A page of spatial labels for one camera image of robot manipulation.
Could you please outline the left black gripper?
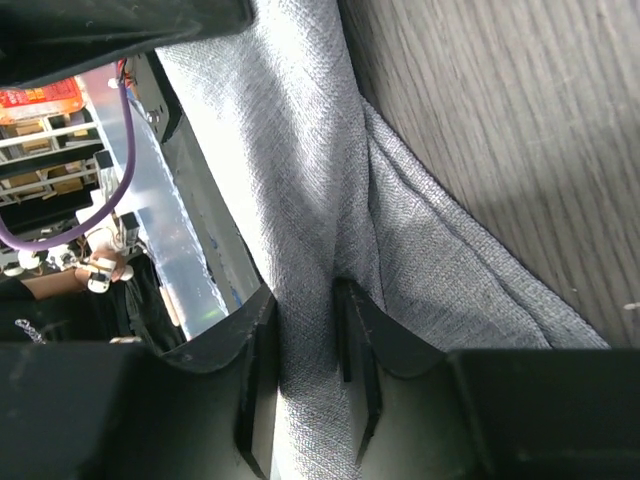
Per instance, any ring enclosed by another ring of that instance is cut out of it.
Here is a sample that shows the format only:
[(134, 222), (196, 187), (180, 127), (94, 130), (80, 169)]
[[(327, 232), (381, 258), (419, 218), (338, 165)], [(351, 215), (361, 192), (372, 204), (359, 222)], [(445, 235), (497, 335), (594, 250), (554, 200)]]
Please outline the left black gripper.
[(242, 0), (4, 0), (1, 86), (54, 83), (160, 47), (246, 30)]

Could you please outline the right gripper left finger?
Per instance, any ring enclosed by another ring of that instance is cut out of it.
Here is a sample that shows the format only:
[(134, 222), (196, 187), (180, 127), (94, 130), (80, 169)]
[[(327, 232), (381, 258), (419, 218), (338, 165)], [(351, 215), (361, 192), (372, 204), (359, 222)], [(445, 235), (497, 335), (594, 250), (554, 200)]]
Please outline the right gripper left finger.
[(279, 343), (275, 299), (258, 289), (193, 340), (5, 344), (5, 479), (266, 479)]

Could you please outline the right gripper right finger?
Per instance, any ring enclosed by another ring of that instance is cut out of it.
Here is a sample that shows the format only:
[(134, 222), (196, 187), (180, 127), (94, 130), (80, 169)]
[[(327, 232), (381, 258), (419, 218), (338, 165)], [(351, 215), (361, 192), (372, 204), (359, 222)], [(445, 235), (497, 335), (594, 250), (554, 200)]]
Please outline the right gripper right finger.
[(635, 350), (446, 353), (333, 287), (356, 463), (366, 479), (635, 479)]

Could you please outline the grey cloth napkin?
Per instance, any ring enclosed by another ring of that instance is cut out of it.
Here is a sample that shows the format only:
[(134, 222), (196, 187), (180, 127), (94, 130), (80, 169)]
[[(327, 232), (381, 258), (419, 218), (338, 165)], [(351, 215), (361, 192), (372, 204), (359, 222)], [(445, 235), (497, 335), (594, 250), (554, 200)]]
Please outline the grey cloth napkin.
[(443, 350), (605, 340), (454, 201), (360, 94), (333, 1), (259, 1), (241, 34), (159, 50), (279, 309), (286, 479), (357, 479), (332, 283)]

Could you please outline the operator hand in background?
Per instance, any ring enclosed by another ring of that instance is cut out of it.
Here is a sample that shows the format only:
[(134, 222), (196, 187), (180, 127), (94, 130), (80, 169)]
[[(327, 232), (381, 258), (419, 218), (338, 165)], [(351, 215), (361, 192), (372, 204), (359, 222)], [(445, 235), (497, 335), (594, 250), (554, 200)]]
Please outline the operator hand in background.
[(114, 279), (129, 281), (134, 276), (134, 269), (128, 265), (120, 254), (107, 256), (89, 256), (80, 260), (76, 268), (88, 274), (87, 288), (96, 294), (106, 293)]

